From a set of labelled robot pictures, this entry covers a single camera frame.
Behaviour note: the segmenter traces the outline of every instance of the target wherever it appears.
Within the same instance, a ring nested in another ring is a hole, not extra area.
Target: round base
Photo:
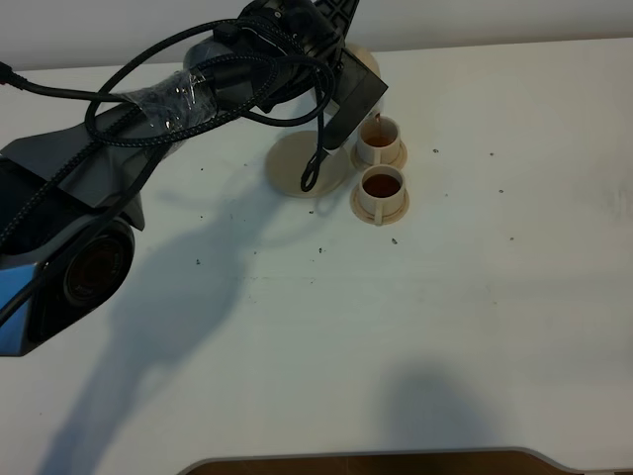
[[[266,155],[268,182],[281,193],[296,198],[323,196],[338,188],[351,171],[349,156],[343,148],[321,164],[315,188],[308,193],[302,191],[301,177],[316,149],[316,132],[297,132],[283,137]]]
[[[373,166],[367,163],[366,161],[361,160],[360,156],[358,156],[358,149],[356,148],[356,145],[354,146],[354,148],[352,148],[351,160],[352,160],[352,164],[354,165],[354,168],[356,168],[359,171],[365,171],[370,166]],[[407,160],[408,160],[408,149],[405,143],[401,142],[400,153],[398,154],[398,158],[396,158],[391,163],[381,163],[381,165],[391,165],[397,168],[398,170],[402,170],[403,168],[405,168],[405,165],[407,164]]]
[[[360,206],[360,201],[358,199],[359,187],[360,185],[358,185],[356,188],[354,188],[354,191],[352,191],[352,196],[349,200],[349,204],[351,205],[352,211],[359,220],[364,221],[365,223],[368,223],[370,225],[375,225],[376,223],[374,223],[374,215],[370,215],[363,209],[362,206]],[[405,191],[405,202],[403,203],[401,208],[392,215],[383,217],[383,223],[377,226],[392,225],[393,223],[401,220],[408,211],[408,203],[408,191]]]

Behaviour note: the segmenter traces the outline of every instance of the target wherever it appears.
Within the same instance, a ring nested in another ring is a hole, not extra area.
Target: cup
[[[367,165],[391,165],[401,154],[401,144],[400,127],[393,119],[372,117],[360,126],[356,151]]]
[[[403,173],[391,165],[368,168],[360,179],[358,202],[380,226],[405,206],[407,186]]]

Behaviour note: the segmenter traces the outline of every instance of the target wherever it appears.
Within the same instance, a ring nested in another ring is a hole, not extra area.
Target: table surface
[[[633,40],[377,54],[411,198],[383,228],[352,214],[353,182],[269,189],[291,131],[187,142],[142,193],[116,296],[0,360],[0,472],[500,447],[633,467],[632,57]],[[26,75],[96,89],[115,70]],[[2,88],[0,143],[85,107]]]

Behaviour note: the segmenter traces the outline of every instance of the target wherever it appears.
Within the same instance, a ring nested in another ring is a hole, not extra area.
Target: white wall
[[[34,68],[120,64],[248,0],[0,2],[0,60]],[[361,0],[349,39],[385,50],[621,36],[633,36],[633,0]]]

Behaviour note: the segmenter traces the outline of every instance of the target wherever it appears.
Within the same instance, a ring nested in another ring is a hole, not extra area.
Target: plastic wrap
[[[157,136],[197,126],[218,113],[214,94],[196,69],[174,72],[158,84],[118,95],[138,105]],[[181,144],[175,143],[169,153]]]

